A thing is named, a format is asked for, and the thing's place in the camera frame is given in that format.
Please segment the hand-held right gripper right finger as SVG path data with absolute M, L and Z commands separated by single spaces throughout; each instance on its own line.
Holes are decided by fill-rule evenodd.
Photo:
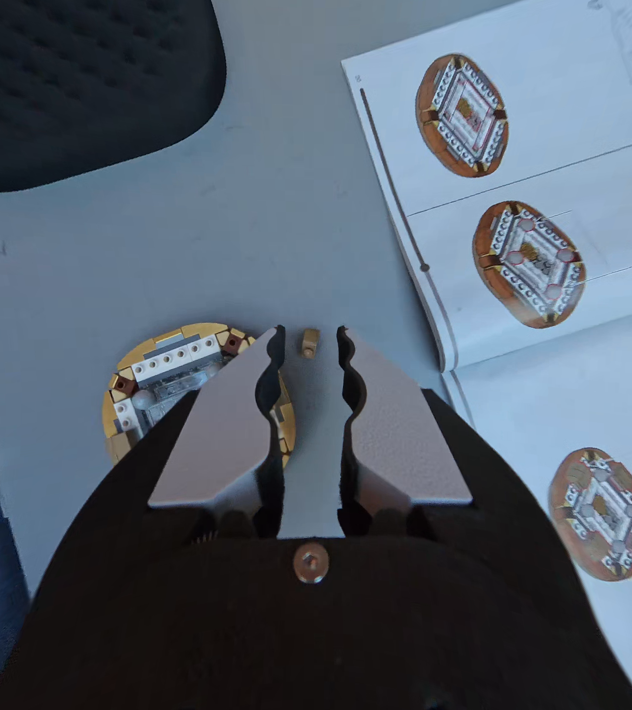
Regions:
M 408 527 L 416 510 L 469 506 L 473 495 L 423 389 L 353 329 L 337 331 L 344 426 L 339 525 L 367 535 L 378 516 Z

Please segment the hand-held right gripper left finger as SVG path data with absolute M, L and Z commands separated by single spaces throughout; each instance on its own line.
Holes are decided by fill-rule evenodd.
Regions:
M 277 537 L 285 480 L 271 411 L 284 360 L 278 324 L 202 386 L 148 499 L 151 509 L 193 508 L 215 521 L 240 513 L 259 537 Z

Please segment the round gold lego base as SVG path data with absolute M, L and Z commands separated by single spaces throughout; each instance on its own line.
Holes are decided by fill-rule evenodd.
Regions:
M 101 418 L 117 464 L 190 391 L 205 383 L 256 338 L 219 323 L 187 324 L 147 339 L 118 363 Z

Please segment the lego instruction booklet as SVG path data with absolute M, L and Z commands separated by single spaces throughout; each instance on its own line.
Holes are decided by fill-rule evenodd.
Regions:
M 342 69 L 453 408 L 632 681 L 632 1 L 520 1 Z

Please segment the black padded wrist rest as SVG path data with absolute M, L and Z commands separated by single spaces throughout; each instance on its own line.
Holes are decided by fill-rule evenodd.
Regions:
M 211 1 L 0 1 L 0 192 L 172 146 L 225 86 Z

